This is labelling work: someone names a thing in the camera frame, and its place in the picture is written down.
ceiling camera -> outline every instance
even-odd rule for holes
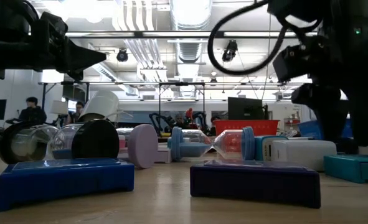
[[[227,48],[225,48],[224,53],[222,54],[223,62],[230,62],[236,56],[236,51],[238,50],[238,45],[236,44],[236,40],[229,40]]]
[[[128,54],[127,49],[121,48],[119,49],[119,52],[117,53],[117,61],[119,62],[126,62],[128,60]]]

desk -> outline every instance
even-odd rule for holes
[[[0,213],[0,223],[355,224],[368,223],[368,184],[321,175],[322,208],[192,198],[194,161],[137,170],[134,192],[67,198]],[[0,160],[0,172],[6,167]]]

blue object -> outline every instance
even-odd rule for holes
[[[255,137],[255,160],[271,160],[271,144],[273,140],[288,140],[286,136],[257,136]]]
[[[192,166],[191,195],[321,207],[319,174],[287,162],[214,160]]]
[[[118,159],[20,162],[0,175],[0,212],[14,204],[133,189],[134,165]]]
[[[200,157],[211,145],[200,142],[184,142],[182,128],[174,127],[171,133],[171,159],[179,161],[183,157]]]
[[[72,159],[72,150],[71,149],[62,149],[52,151],[52,155],[54,159]]]
[[[167,148],[171,149],[171,138],[167,139]]]
[[[363,184],[368,182],[368,155],[324,157],[325,174]]]
[[[307,121],[298,125],[302,137],[314,137],[315,140],[323,140],[322,129],[318,121]],[[351,120],[347,119],[342,137],[352,138]]]
[[[255,148],[254,148],[254,132],[252,127],[246,127],[242,129],[242,138],[240,144],[240,150],[242,152],[243,160],[254,160]]]

red container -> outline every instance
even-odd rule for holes
[[[242,130],[246,127],[252,127],[255,136],[276,135],[278,129],[278,120],[218,120],[214,121],[217,136],[225,130]]]

navy blue tray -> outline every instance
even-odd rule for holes
[[[134,165],[118,159],[20,162],[0,175],[0,212],[15,204],[134,189]]]
[[[191,195],[321,207],[319,174],[287,162],[214,160],[192,166]]]

